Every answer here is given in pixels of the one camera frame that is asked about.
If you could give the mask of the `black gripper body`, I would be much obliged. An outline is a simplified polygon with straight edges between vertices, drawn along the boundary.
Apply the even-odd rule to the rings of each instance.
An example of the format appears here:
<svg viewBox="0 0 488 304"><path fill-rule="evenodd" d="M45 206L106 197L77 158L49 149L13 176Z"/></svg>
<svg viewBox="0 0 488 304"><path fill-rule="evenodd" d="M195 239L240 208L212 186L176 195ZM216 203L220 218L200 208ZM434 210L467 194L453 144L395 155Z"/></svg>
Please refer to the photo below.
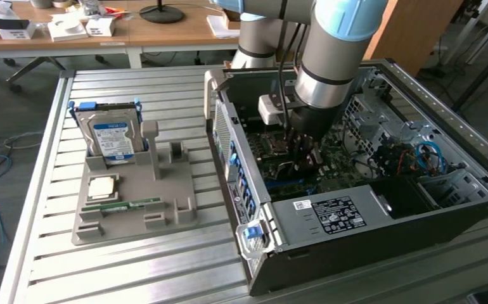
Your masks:
<svg viewBox="0 0 488 304"><path fill-rule="evenodd" d="M291 128L299 135L306 135L319 142L339 119L340 109L340 106L326 109L311 106L295 108L289 114Z"/></svg>

